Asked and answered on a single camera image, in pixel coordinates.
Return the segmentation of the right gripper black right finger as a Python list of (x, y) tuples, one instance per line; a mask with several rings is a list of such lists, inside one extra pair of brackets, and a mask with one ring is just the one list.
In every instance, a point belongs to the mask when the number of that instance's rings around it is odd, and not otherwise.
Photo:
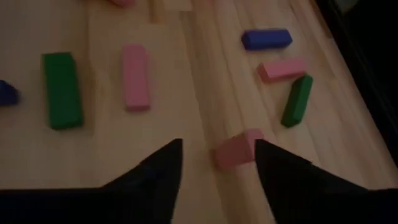
[(255, 162), (277, 224), (335, 224), (346, 220), (355, 196), (369, 190), (263, 139)]

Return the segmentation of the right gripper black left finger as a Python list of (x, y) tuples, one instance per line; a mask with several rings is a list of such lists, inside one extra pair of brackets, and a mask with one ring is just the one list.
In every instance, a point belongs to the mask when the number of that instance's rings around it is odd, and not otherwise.
[(122, 192), (122, 224), (171, 224), (180, 188), (183, 140), (173, 139), (135, 168), (102, 186)]

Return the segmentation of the pink wooden block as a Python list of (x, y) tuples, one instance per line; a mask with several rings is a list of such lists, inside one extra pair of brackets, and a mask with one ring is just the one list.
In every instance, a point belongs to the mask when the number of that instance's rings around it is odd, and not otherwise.
[(255, 160), (255, 142), (263, 139), (260, 129), (247, 129), (225, 140), (214, 150), (216, 166), (229, 169)]
[(142, 45), (130, 44), (122, 49), (124, 104), (128, 111), (150, 108), (147, 65), (148, 56)]
[(108, 0), (108, 1), (120, 7), (128, 7), (134, 5), (135, 3), (135, 0)]
[(269, 63), (260, 63), (257, 73), (264, 83), (277, 82), (288, 78), (297, 78), (305, 74), (307, 69), (304, 59), (294, 58)]

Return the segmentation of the blue wooden block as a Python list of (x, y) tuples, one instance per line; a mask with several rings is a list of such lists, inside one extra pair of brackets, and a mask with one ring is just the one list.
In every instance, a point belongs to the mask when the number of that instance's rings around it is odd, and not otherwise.
[(0, 80), (0, 106), (16, 105), (18, 102), (18, 90), (6, 81)]
[(246, 30), (241, 42), (246, 50), (266, 50), (287, 47), (293, 39), (287, 29), (256, 29)]

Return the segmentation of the green wooden block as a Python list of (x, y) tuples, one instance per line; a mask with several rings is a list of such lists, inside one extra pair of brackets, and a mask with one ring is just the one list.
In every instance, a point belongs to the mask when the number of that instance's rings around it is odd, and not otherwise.
[(286, 128), (291, 128), (303, 120), (312, 85), (313, 77), (307, 74), (293, 82), (281, 119), (281, 124)]
[(83, 125), (76, 62), (70, 52), (42, 54), (49, 126), (68, 129)]

